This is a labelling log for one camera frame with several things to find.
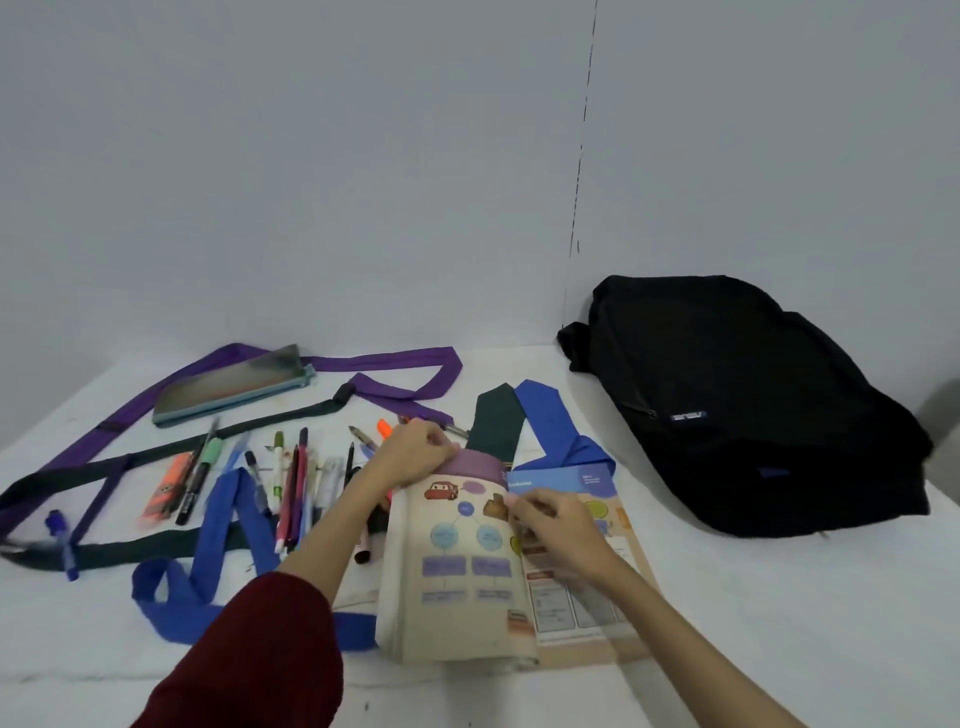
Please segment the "black backpack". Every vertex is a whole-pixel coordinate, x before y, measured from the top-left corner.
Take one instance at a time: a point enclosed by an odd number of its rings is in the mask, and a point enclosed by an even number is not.
[[[926,515],[929,437],[799,313],[742,280],[610,276],[557,339],[670,490],[734,536]]]

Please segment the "open book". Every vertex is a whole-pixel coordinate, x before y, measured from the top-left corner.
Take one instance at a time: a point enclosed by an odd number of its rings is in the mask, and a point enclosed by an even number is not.
[[[619,610],[507,523],[508,488],[536,487],[577,493],[613,549],[656,586],[605,465],[504,473],[495,458],[461,450],[394,496],[376,625],[387,656],[572,667],[647,655]]]

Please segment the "red sleeve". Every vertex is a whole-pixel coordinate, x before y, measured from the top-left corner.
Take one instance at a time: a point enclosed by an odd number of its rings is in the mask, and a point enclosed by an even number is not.
[[[326,726],[343,694],[329,604],[302,579],[273,572],[230,600],[133,725]]]

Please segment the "dark green strap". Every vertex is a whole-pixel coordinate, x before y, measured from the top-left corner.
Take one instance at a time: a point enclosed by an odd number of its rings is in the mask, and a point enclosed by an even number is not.
[[[248,420],[238,425],[223,427],[217,430],[216,436],[226,440],[228,437],[261,427],[339,412],[353,396],[354,391],[354,386],[348,382],[337,390],[331,400],[325,400],[289,412],[260,417],[256,420]],[[14,506],[24,500],[46,499],[49,496],[69,491],[86,483],[103,480],[124,458],[128,458],[129,468],[137,468],[180,452],[187,452],[200,445],[205,437],[205,434],[188,437],[176,443],[160,445],[129,455],[111,457],[108,460],[98,460],[75,468],[57,468],[31,473],[17,480],[4,493],[0,494],[0,509]],[[120,564],[137,564],[145,559],[161,556],[176,559],[193,555],[199,534],[199,527],[189,530],[171,529],[134,541],[114,544],[80,544],[74,546],[74,556],[80,570],[102,569]],[[227,549],[236,548],[248,548],[248,546],[243,531],[236,523],[232,523],[227,534]],[[53,544],[46,542],[19,544],[15,541],[8,541],[0,545],[0,557],[28,569],[60,571],[63,568],[60,561],[60,551],[54,549]]]
[[[485,452],[512,466],[526,418],[514,388],[509,384],[484,392],[477,398],[467,448]]]

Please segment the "human hand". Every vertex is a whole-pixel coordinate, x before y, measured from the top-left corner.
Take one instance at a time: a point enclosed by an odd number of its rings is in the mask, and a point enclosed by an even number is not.
[[[411,420],[394,427],[362,473],[386,494],[423,480],[459,451],[436,423]]]
[[[512,521],[530,528],[561,566],[594,585],[622,561],[575,494],[535,488],[503,500]]]

